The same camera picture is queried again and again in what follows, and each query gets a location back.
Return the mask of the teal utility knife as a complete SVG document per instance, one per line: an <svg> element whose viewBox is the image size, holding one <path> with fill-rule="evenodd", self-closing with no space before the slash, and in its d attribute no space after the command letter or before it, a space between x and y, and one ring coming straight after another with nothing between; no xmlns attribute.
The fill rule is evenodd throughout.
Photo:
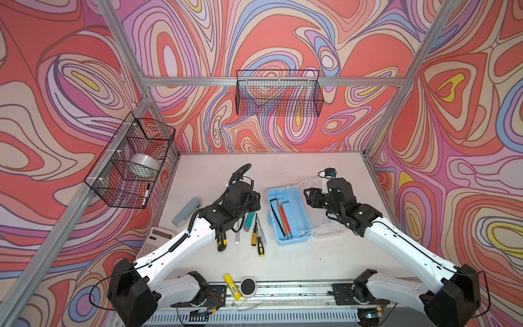
<svg viewBox="0 0 523 327"><path fill-rule="evenodd" d="M256 216L256 212L250 212L250 213L247 214L247 217L246 217L244 225L243 225L243 230L244 231L248 232L250 230L250 228L253 225L253 221L255 219L255 216Z"/></svg>

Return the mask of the black large hex key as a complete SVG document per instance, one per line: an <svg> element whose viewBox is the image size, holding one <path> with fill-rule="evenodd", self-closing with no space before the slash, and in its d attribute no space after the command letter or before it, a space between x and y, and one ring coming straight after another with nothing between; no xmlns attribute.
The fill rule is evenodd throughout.
<svg viewBox="0 0 523 327"><path fill-rule="evenodd" d="M281 216L276 212L276 208L275 208L275 203L276 203L276 198L272 198L269 200L269 205L270 205L270 208L271 208L271 211L272 211L272 214L275 216L275 220L280 228L280 231L282 232L282 235L284 237L287 236L287 232L284 228L284 224L283 224L283 221L281 219Z"/></svg>

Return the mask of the yellow black utility knife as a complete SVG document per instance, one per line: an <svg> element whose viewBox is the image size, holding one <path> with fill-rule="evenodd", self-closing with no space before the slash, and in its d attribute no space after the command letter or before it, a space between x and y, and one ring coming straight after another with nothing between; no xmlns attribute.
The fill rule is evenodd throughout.
<svg viewBox="0 0 523 327"><path fill-rule="evenodd" d="M217 250L218 252L224 252L227 248L227 237L226 233L223 233L217 237Z"/></svg>

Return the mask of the orange handled hex key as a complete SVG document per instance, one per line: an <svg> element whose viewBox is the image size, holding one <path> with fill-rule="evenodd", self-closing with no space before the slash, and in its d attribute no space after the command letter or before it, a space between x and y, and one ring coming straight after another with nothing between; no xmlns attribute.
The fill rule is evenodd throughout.
<svg viewBox="0 0 523 327"><path fill-rule="evenodd" d="M278 206L280 217L283 222L283 228L285 231L285 235L287 238L291 238L292 237L291 228L290 228L290 225L288 224L287 216L285 214L283 205L279 202L279 199L276 200L276 204Z"/></svg>

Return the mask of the light blue plastic tool box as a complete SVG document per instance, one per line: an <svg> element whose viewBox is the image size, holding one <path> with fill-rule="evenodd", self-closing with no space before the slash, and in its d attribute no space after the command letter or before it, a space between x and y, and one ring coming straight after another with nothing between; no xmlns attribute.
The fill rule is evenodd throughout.
<svg viewBox="0 0 523 327"><path fill-rule="evenodd" d="M269 215L268 223L273 227L275 232L276 242L280 246L293 245L298 243L307 242L312 238L312 231L306 230L305 227L309 225L309 219L303 211L302 203L297 198L292 198L287 187L273 188L266 191ZM287 216L288 224L291 228L291 238L284 237L280 228L275 220L275 216L272 214L269 200L272 198L279 199L279 202L283 205L285 214ZM277 204L275 203L276 212L280 215Z"/></svg>

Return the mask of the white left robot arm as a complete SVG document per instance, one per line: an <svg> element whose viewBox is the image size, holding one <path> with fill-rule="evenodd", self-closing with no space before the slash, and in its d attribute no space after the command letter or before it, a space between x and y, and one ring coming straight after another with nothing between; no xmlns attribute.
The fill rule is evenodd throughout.
<svg viewBox="0 0 523 327"><path fill-rule="evenodd" d="M134 262L123 259L113 268L107 299L125 326L143 325L156 310L179 302L200 304L206 280L196 271L179 279L169 274L204 245L233 229L246 214L260 210L253 182L231 182L214 203L198 209L187 229Z"/></svg>

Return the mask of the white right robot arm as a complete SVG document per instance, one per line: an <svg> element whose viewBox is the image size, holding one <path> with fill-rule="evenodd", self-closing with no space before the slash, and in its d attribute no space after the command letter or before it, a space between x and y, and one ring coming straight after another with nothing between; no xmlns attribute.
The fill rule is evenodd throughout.
<svg viewBox="0 0 523 327"><path fill-rule="evenodd" d="M479 272L461 267L414 242L369 204L356 200L344 178L323 177L320 188L303 191L306 203L323 209L355 235L380 246L418 279L417 283L366 269L350 290L355 301L392 301L425 314L436 326L466 326L481 306Z"/></svg>

